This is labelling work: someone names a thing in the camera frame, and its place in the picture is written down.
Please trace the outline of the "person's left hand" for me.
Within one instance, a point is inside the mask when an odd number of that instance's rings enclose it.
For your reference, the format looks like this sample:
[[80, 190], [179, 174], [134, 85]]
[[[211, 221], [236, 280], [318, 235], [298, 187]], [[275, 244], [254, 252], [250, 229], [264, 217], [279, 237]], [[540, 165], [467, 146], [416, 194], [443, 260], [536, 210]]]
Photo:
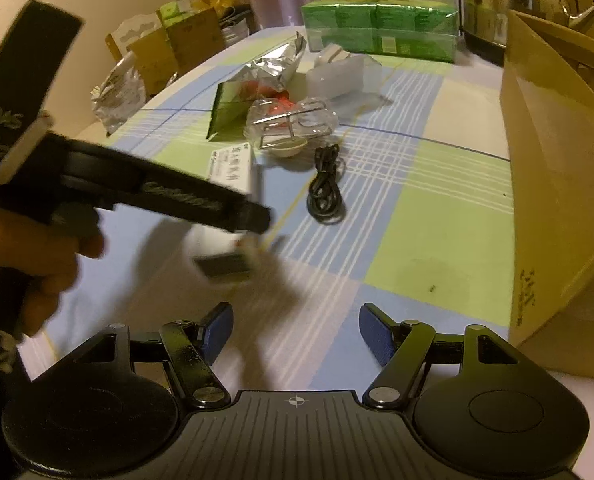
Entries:
[[34, 336], [56, 312], [60, 295], [76, 284], [78, 258], [97, 259], [104, 250], [103, 234], [65, 235], [0, 208], [0, 266], [36, 278], [20, 312], [25, 335]]

